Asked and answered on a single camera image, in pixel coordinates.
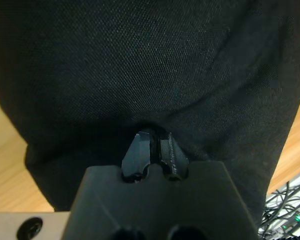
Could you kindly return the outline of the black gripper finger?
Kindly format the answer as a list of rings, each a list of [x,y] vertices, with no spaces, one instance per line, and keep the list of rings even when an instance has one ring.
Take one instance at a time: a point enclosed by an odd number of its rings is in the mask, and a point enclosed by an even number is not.
[[[174,139],[171,132],[159,136],[160,164],[170,181],[181,181],[188,177],[189,159]]]
[[[139,131],[121,163],[124,182],[140,182],[148,175],[148,168],[157,160],[157,136],[152,129]]]

